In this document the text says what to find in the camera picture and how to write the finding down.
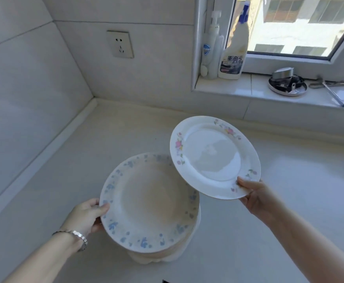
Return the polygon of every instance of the plate with pink flowers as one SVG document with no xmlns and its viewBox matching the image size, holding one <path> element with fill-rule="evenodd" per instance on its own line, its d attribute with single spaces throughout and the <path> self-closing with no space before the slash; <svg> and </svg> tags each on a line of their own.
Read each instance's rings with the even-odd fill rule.
<svg viewBox="0 0 344 283">
<path fill-rule="evenodd" d="M 261 165 L 255 148 L 231 124 L 194 116 L 180 122 L 170 139 L 172 161 L 189 185 L 213 198 L 234 200 L 249 194 L 236 178 L 259 181 Z"/>
</svg>

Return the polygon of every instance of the white window frame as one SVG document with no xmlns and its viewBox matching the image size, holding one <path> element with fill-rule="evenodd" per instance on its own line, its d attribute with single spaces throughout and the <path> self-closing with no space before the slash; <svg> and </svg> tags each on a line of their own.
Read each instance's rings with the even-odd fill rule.
<svg viewBox="0 0 344 283">
<path fill-rule="evenodd" d="M 207 0 L 206 30 L 211 23 L 211 11 L 221 10 L 219 34 L 224 35 L 224 39 L 227 40 L 235 1 Z M 243 71 L 270 75 L 273 71 L 287 66 L 294 67 L 295 73 L 303 78 L 317 79 L 320 75 L 325 80 L 344 80 L 344 40 L 329 60 L 247 53 Z"/>
</svg>

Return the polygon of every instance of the blue spray nozzle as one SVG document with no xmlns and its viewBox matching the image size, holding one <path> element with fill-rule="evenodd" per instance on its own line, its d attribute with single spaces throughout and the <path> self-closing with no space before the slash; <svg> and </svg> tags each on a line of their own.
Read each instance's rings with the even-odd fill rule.
<svg viewBox="0 0 344 283">
<path fill-rule="evenodd" d="M 239 16 L 239 23 L 243 24 L 248 21 L 248 10 L 250 6 L 250 1 L 246 0 L 244 3 L 243 11 L 241 12 Z"/>
</svg>

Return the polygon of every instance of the metal lid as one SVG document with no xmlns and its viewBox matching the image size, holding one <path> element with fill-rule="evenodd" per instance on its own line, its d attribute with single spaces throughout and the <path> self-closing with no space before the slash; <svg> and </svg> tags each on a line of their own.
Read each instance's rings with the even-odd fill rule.
<svg viewBox="0 0 344 283">
<path fill-rule="evenodd" d="M 293 74 L 294 74 L 293 67 L 284 67 L 284 68 L 274 71 L 272 74 L 272 78 L 273 79 L 287 78 L 287 77 L 292 77 Z"/>
</svg>

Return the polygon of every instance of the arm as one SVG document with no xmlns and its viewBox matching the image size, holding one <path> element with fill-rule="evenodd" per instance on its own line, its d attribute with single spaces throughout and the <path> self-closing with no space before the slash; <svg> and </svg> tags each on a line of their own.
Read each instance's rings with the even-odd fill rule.
<svg viewBox="0 0 344 283">
<path fill-rule="evenodd" d="M 241 202 L 265 223 L 311 283 L 344 283 L 344 252 L 292 210 L 263 182 L 238 184 L 252 192 Z"/>
<path fill-rule="evenodd" d="M 77 205 L 60 230 L 75 230 L 88 236 L 102 228 L 97 218 L 107 213 L 109 204 L 102 207 L 98 199 Z M 67 259 L 76 253 L 82 240 L 69 233 L 56 233 L 48 242 L 33 252 L 3 283 L 52 283 Z"/>
</svg>

